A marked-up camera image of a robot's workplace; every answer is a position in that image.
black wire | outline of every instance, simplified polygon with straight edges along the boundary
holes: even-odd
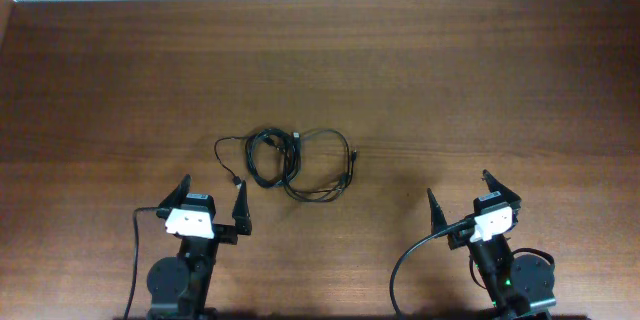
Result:
[[[127,307],[124,310],[124,316],[122,320],[129,318],[129,310],[131,310],[131,303],[133,302],[133,294],[136,291],[136,277],[138,275],[138,220],[137,215],[139,212],[144,211],[157,211],[158,207],[142,207],[133,211],[133,236],[134,236],[134,248],[133,248],[133,277],[131,278],[131,290],[129,290],[129,301],[127,301]]]
[[[478,278],[476,278],[476,273],[473,272],[473,258],[471,256],[469,256],[469,272],[471,273],[471,278],[473,279],[473,282],[476,283],[476,285],[480,286],[481,288],[487,290],[486,287],[480,284],[480,282],[478,281]]]
[[[294,188],[291,183],[295,180],[295,178],[300,174],[300,171],[302,170],[302,143],[325,133],[332,133],[337,135],[340,141],[345,146],[346,171],[340,174],[339,178],[336,180],[336,184],[328,189],[300,190]],[[222,163],[222,161],[220,160],[220,156],[218,155],[218,143],[224,140],[245,140],[245,164],[247,166],[247,170],[259,186],[266,189],[283,187],[287,195],[300,202],[334,201],[344,193],[347,187],[351,185],[351,181],[353,180],[356,152],[351,152],[347,139],[344,137],[344,135],[342,135],[335,129],[319,129],[308,132],[304,136],[300,136],[295,133],[289,134],[281,129],[268,128],[251,136],[227,136],[218,139],[213,146],[213,151],[215,153],[216,159],[218,159],[220,165],[222,165],[222,167],[233,176],[233,182],[237,185],[240,182],[240,178],[235,174],[235,172],[233,172]],[[258,145],[262,143],[275,148],[284,157],[282,174],[275,179],[265,179],[258,173],[253,155]],[[312,194],[323,195],[312,197],[310,196]]]
[[[398,303],[396,302],[396,296],[393,291],[393,284],[396,280],[396,275],[398,274],[398,269],[400,269],[400,265],[402,265],[402,263],[407,259],[407,257],[409,257],[409,255],[411,255],[411,253],[414,250],[424,245],[427,241],[448,235],[462,228],[469,227],[469,224],[470,224],[470,221],[468,219],[465,219],[455,224],[449,225],[445,229],[442,229],[437,233],[431,234],[425,237],[424,239],[418,241],[417,243],[413,244],[413,246],[407,249],[407,251],[405,251],[404,254],[400,256],[400,259],[398,259],[398,262],[396,262],[396,266],[393,268],[393,271],[391,272],[391,280],[389,280],[389,295],[391,296],[391,304],[393,305],[393,309],[396,311],[396,315],[398,316],[398,318],[404,319],[404,315],[402,314],[402,311],[400,311],[400,308],[398,307]]]
[[[514,250],[511,253],[511,255],[516,255],[520,253],[531,253],[534,255],[538,255],[549,263],[549,265],[551,266],[551,269],[555,269],[556,267],[556,263],[555,263],[555,260],[553,260],[553,256],[551,256],[551,254],[548,254],[542,250],[532,249],[532,248],[520,248],[520,249]]]

robotic arm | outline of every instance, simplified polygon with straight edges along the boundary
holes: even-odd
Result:
[[[554,260],[536,249],[511,251],[504,233],[518,223],[520,197],[502,185],[487,170],[482,173],[490,193],[473,201],[473,214],[455,224],[447,225],[444,213],[431,189],[427,190],[431,207],[431,235],[409,248],[394,268],[389,290],[391,302],[399,317],[403,317],[393,292],[393,283],[402,262],[411,252],[431,239],[447,236],[451,250],[466,246],[471,253],[469,269],[476,284],[487,290],[493,309],[483,311],[483,319],[550,320],[548,308],[556,304],[553,295]],[[482,286],[473,273],[476,264]]]
[[[182,243],[175,257],[161,259],[149,270],[147,320],[212,320],[204,305],[218,246],[236,245],[238,235],[251,235],[246,182],[239,184],[232,213],[235,225],[214,224],[213,197],[190,193],[190,186],[191,176],[187,175],[156,211],[166,220],[167,233],[181,238]]]

white bracket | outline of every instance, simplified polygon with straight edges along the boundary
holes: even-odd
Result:
[[[513,210],[505,206],[490,213],[476,216],[475,232],[471,235],[471,242],[489,241],[494,235],[500,235],[511,228],[513,224]]]
[[[169,234],[213,239],[213,225],[208,212],[173,209],[164,226]]]

tangled cable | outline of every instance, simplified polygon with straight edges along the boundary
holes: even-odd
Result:
[[[294,188],[291,183],[300,174],[302,169],[302,143],[312,139],[320,134],[332,133],[338,136],[340,141],[345,147],[345,160],[346,169],[345,172],[340,174],[336,180],[336,184],[327,189],[321,190],[300,190]],[[357,158],[357,152],[351,151],[347,139],[335,129],[320,129],[314,130],[304,137],[301,137],[299,133],[287,133],[278,128],[264,129],[256,134],[250,136],[227,136],[218,139],[214,146],[213,151],[216,159],[232,176],[233,183],[238,185],[242,182],[240,177],[236,175],[233,170],[222,163],[220,156],[218,155],[218,143],[225,140],[244,140],[245,160],[247,170],[256,181],[256,183],[265,188],[270,189],[274,187],[284,188],[287,195],[300,202],[331,202],[339,198],[344,191],[349,187],[353,180],[353,169]],[[254,153],[260,144],[267,144],[275,148],[284,157],[282,173],[275,179],[267,180],[260,176],[258,169],[254,161]]]

wooden table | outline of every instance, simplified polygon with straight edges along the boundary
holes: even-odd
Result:
[[[487,168],[524,199],[511,246],[556,258],[553,312],[637,318],[639,25],[640,0],[21,3],[0,55],[0,317],[122,316],[133,208],[190,173],[231,223],[213,142],[272,125],[343,131],[355,181],[328,205],[250,181],[254,234],[220,248],[210,306],[390,315],[391,269],[429,232],[426,188],[455,221]],[[340,168],[331,140],[305,149],[301,184]],[[247,176],[240,143],[221,156]],[[140,227],[136,316],[179,244],[152,215]],[[467,260],[421,248],[401,307],[490,306]]]

